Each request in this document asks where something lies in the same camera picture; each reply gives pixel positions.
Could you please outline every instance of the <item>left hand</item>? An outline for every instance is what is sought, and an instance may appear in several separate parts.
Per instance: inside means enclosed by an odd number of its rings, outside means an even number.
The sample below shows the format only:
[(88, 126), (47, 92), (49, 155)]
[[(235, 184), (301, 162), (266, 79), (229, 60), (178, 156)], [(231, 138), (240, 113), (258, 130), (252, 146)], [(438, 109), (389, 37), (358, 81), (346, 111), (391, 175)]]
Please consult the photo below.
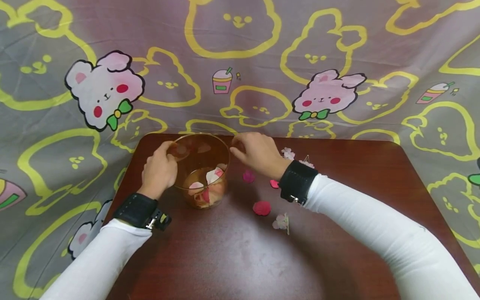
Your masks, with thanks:
[(163, 142), (147, 163), (142, 172), (142, 187), (139, 194), (158, 200), (163, 191), (171, 187), (177, 179), (177, 162), (173, 155), (167, 155), (172, 141)]

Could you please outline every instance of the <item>green bow tie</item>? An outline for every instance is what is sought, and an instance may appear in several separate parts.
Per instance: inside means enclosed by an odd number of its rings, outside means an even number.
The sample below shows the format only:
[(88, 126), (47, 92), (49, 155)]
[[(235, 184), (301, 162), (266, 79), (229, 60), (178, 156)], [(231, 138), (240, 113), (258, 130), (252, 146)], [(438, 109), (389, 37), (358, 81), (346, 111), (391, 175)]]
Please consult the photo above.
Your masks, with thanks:
[(130, 112), (132, 109), (133, 106), (130, 104), (130, 101), (128, 101), (128, 99), (123, 99), (119, 104), (119, 108), (113, 112), (113, 115), (107, 118), (107, 124), (113, 131), (117, 130), (120, 117), (123, 114)]
[(299, 120), (304, 121), (304, 120), (310, 119), (310, 118), (317, 118), (319, 120), (323, 120), (328, 116), (329, 112), (330, 112), (329, 108), (324, 109), (324, 110), (320, 110), (318, 112), (316, 112), (316, 111), (314, 111), (314, 112), (304, 111), (303, 113), (301, 113), (301, 115), (299, 117)]
[(480, 174), (473, 174), (468, 177), (468, 180), (475, 184), (480, 186)]

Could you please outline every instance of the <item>red cheek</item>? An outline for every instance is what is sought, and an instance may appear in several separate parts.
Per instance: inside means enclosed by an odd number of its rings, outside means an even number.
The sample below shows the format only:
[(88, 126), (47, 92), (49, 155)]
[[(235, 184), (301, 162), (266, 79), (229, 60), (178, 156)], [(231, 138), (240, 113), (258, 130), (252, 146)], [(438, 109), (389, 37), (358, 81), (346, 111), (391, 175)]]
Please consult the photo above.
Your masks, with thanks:
[(100, 118), (102, 116), (102, 112), (102, 108), (100, 106), (97, 106), (93, 110), (93, 115), (95, 116), (95, 118)]
[(79, 244), (83, 243), (86, 238), (87, 238), (87, 234), (86, 234), (86, 233), (82, 233), (82, 234), (78, 237), (78, 243), (79, 243)]
[(125, 93), (126, 91), (128, 91), (128, 85), (120, 84), (119, 86), (117, 86), (117, 92)]

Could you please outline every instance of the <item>cartoon drink cup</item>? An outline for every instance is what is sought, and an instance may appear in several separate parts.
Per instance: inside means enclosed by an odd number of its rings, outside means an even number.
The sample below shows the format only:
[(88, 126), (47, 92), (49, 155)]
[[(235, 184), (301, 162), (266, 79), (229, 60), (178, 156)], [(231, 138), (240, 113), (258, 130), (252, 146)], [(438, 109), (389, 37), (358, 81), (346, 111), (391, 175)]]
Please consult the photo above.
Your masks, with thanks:
[(213, 93), (228, 94), (232, 83), (232, 68), (218, 70), (213, 74)]
[(454, 82), (451, 82), (449, 84), (441, 83), (432, 86), (417, 100), (417, 104), (427, 104), (434, 101), (438, 96), (448, 91), (450, 86), (454, 84)]
[(20, 202), (26, 196), (27, 194), (21, 187), (0, 178), (0, 211)]

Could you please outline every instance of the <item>glass rim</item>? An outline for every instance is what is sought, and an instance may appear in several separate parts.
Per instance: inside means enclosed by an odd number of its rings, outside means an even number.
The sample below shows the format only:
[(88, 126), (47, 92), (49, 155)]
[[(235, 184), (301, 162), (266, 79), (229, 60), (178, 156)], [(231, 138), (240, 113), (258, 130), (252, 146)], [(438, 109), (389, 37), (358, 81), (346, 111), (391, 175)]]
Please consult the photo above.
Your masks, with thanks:
[(193, 188), (193, 189), (190, 189), (190, 188), (184, 188), (184, 187), (181, 187), (181, 186), (178, 186), (176, 184), (173, 184), (173, 186), (177, 189), (180, 189), (180, 190), (184, 190), (184, 191), (190, 191), (190, 190), (199, 190), (199, 189), (202, 189), (204, 190), (205, 188), (213, 185), (215, 182), (219, 181), (221, 178), (223, 178), (228, 170), (228, 168), (230, 167), (230, 160), (231, 160), (231, 153), (230, 153), (230, 148), (227, 146), (227, 144), (222, 140), (220, 139), (218, 136), (214, 135), (214, 134), (211, 134), (211, 133), (207, 133), (207, 132), (193, 132), (193, 133), (189, 133), (189, 134), (186, 134), (186, 135), (182, 135), (181, 137), (179, 137), (178, 139), (176, 139), (175, 141), (173, 141), (174, 143), (176, 143), (177, 141), (183, 139), (183, 138), (186, 138), (186, 137), (189, 137), (189, 136), (192, 136), (192, 135), (209, 135), (209, 136), (212, 136), (214, 138), (216, 138), (217, 140), (219, 140), (223, 146), (225, 146), (225, 148), (227, 149), (227, 152), (228, 152), (228, 162), (227, 162), (227, 167), (225, 168), (225, 170), (223, 171), (223, 174), (222, 176), (218, 177), (217, 180), (215, 180), (214, 182), (210, 183), (210, 184), (207, 184), (205, 185), (204, 187), (202, 188)]

